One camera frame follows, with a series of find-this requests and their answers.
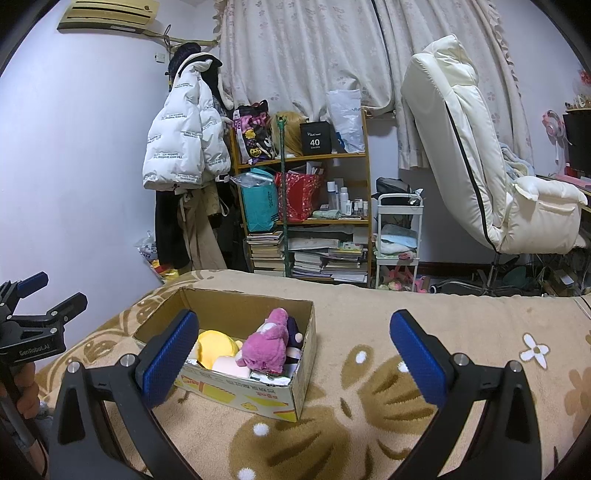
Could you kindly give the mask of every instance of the black bag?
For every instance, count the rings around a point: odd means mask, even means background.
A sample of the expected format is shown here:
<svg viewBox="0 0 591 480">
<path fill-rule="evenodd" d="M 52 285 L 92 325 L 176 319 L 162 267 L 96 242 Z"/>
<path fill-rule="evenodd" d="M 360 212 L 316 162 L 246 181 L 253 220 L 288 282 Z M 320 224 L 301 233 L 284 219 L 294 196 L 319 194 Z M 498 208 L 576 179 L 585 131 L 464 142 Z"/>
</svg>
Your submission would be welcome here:
<svg viewBox="0 0 591 480">
<path fill-rule="evenodd" d="M 380 195 L 385 193 L 412 193 L 412 189 L 408 183 L 404 183 L 398 179 L 387 179 L 380 177 L 375 181 L 375 190 L 377 193 L 372 195 L 372 198 L 378 200 Z M 406 198 L 389 198 L 384 199 L 382 205 L 409 205 Z"/>
</svg>

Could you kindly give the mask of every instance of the bed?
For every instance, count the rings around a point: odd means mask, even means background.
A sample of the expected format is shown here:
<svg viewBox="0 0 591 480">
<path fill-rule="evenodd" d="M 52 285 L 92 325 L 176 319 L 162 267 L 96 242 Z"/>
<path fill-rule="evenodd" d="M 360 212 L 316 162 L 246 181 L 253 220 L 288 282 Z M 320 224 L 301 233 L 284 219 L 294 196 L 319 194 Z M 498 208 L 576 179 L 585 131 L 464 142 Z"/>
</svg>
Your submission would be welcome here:
<svg viewBox="0 0 591 480">
<path fill-rule="evenodd" d="M 53 406 L 67 364 L 113 364 L 138 352 L 135 329 L 181 287 L 307 299 L 316 310 L 318 351 L 302 421 L 275 421 L 174 390 L 154 411 L 204 479 L 387 479 L 435 412 L 424 402 L 388 336 L 392 313 L 407 309 L 450 352 L 481 365 L 520 359 L 540 424 L 543 472 L 571 448 L 591 414 L 591 320 L 582 299 L 490 298 L 373 291 L 224 271 L 191 272 L 147 294 L 37 374 Z M 132 464 L 144 464 L 109 407 Z M 465 452 L 475 407 L 444 471 Z"/>
</svg>

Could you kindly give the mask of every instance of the dark purple plush toy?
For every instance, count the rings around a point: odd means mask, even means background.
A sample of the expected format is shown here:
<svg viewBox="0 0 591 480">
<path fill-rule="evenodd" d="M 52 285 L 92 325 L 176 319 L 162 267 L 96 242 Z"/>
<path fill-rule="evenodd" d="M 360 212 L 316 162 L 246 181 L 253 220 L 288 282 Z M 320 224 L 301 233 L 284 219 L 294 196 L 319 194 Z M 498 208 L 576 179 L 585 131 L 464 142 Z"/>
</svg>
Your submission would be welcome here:
<svg viewBox="0 0 591 480">
<path fill-rule="evenodd" d="M 296 364 L 301 358 L 301 348 L 304 345 L 304 336 L 300 333 L 295 318 L 287 317 L 287 349 L 285 350 L 285 363 Z"/>
</svg>

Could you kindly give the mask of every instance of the pink toy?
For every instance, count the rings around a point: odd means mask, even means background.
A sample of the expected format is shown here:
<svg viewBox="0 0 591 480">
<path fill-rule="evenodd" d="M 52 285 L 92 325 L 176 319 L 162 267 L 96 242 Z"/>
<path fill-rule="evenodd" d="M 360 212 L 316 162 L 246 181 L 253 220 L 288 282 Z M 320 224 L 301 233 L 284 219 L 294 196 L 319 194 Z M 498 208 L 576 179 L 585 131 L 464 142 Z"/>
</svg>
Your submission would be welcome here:
<svg viewBox="0 0 591 480">
<path fill-rule="evenodd" d="M 281 375 L 288 341 L 288 314 L 275 309 L 236 354 L 236 364 L 266 374 Z"/>
</svg>

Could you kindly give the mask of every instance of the black box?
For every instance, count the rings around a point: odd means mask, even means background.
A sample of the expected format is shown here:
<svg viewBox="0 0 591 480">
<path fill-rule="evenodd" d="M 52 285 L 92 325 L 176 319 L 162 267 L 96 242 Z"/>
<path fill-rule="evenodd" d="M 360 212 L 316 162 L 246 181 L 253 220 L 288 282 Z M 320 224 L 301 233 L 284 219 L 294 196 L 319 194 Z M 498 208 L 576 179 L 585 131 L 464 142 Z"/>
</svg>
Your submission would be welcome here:
<svg viewBox="0 0 591 480">
<path fill-rule="evenodd" d="M 300 124 L 301 150 L 308 155 L 329 155 L 332 153 L 330 143 L 330 123 L 309 122 Z"/>
</svg>

